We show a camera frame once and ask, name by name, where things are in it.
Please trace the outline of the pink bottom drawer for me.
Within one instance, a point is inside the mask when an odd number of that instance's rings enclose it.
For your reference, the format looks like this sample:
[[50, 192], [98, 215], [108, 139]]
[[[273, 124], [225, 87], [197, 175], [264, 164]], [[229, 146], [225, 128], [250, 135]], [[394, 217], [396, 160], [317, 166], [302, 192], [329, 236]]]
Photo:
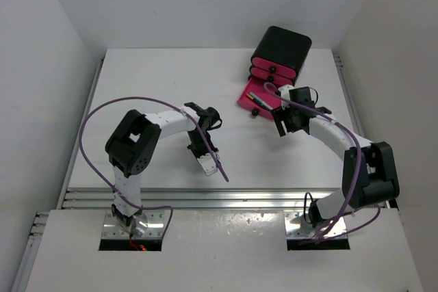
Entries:
[[249, 79], [237, 105], [248, 110], [253, 116], [273, 120], [271, 111], [281, 105], [281, 101], [264, 89], [264, 81], [255, 77]]

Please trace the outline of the pink drawer black knob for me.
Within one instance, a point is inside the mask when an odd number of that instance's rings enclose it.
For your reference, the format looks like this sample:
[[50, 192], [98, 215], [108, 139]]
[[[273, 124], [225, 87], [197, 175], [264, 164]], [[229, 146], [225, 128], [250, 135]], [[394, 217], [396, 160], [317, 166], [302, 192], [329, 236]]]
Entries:
[[261, 69], [268, 73], [271, 73], [270, 69], [274, 68], [275, 69], [274, 74], [277, 74], [279, 76], [288, 79], [294, 79], [297, 76], [297, 73], [293, 68], [289, 68], [282, 64], [274, 63], [260, 57], [252, 58], [251, 63], [255, 68]]

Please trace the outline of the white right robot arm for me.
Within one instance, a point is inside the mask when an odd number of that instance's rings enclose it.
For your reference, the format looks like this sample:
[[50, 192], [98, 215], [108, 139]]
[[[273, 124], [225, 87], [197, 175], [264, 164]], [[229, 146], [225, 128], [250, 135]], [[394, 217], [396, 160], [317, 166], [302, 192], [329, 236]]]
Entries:
[[304, 131], [319, 140], [342, 161], [341, 187], [313, 200], [304, 217], [316, 235], [326, 234], [344, 215], [368, 206], [395, 200], [400, 195], [396, 162], [387, 142], [373, 142], [338, 121], [332, 111], [319, 107], [309, 87], [284, 85], [264, 88], [281, 104], [271, 111], [280, 136]]

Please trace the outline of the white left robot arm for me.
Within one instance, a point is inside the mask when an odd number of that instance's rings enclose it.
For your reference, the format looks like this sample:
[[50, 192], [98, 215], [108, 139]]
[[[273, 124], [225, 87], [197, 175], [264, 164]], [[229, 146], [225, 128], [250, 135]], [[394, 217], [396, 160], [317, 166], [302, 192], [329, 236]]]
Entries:
[[206, 176], [219, 170], [218, 149], [209, 132], [222, 126], [216, 109], [203, 109], [195, 103], [155, 114], [132, 109], [120, 121], [105, 145], [115, 176], [112, 215], [130, 227], [142, 213], [141, 174], [151, 163], [158, 141], [186, 132], [192, 152]]

